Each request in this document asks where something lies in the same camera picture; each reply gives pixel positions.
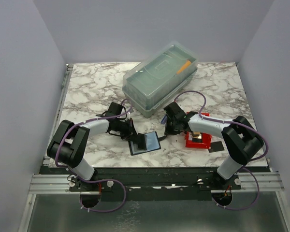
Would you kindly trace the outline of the black card holder wallet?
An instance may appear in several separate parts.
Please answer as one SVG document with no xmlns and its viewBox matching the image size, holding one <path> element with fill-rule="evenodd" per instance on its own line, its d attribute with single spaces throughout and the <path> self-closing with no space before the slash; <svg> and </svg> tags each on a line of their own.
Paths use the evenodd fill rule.
<svg viewBox="0 0 290 232">
<path fill-rule="evenodd" d="M 138 134 L 136 142 L 129 141 L 130 155 L 140 155 L 143 153 L 161 149 L 160 142 L 167 138 L 167 135 L 158 137 L 156 131 Z"/>
</svg>

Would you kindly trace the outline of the stack of credit cards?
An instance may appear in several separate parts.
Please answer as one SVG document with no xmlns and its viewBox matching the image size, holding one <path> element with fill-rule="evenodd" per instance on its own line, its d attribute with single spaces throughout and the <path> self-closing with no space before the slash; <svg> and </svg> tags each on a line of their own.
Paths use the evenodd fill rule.
<svg viewBox="0 0 290 232">
<path fill-rule="evenodd" d="M 188 140 L 192 143 L 202 143 L 203 142 L 203 136 L 200 132 L 191 132 L 188 136 Z"/>
</svg>

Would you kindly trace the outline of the red plastic bin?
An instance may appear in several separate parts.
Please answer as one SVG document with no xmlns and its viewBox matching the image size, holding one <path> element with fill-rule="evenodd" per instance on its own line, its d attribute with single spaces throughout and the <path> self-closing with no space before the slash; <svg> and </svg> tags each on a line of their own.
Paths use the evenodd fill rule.
<svg viewBox="0 0 290 232">
<path fill-rule="evenodd" d="M 188 132 L 185 135 L 185 147 L 196 149 L 209 149 L 212 136 L 201 132 Z"/>
</svg>

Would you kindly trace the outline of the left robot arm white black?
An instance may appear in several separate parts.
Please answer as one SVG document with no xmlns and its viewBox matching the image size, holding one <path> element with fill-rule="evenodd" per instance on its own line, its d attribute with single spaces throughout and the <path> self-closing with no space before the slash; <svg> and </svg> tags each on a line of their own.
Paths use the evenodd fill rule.
<svg viewBox="0 0 290 232">
<path fill-rule="evenodd" d="M 81 177 L 81 186 L 87 191 L 97 187 L 95 169 L 84 158 L 87 141 L 90 137 L 116 131 L 122 140 L 133 142 L 141 151 L 147 149 L 145 135 L 137 133 L 133 120 L 121 118 L 128 112 L 125 107 L 112 102 L 108 110 L 80 123 L 63 120 L 59 124 L 47 148 L 47 156 L 55 161 L 58 167 L 69 168 Z"/>
</svg>

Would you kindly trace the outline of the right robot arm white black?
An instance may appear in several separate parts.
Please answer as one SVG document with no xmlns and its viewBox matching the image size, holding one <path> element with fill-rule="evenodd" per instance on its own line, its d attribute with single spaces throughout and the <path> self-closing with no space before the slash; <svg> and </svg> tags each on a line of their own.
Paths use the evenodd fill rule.
<svg viewBox="0 0 290 232">
<path fill-rule="evenodd" d="M 229 155 L 213 176 L 213 185 L 217 189 L 226 188 L 230 184 L 230 178 L 246 166 L 264 146 L 264 140 L 243 116 L 222 120 L 194 111 L 185 113 L 176 102 L 164 107 L 164 111 L 167 116 L 167 135 L 200 132 L 224 140 Z"/>
</svg>

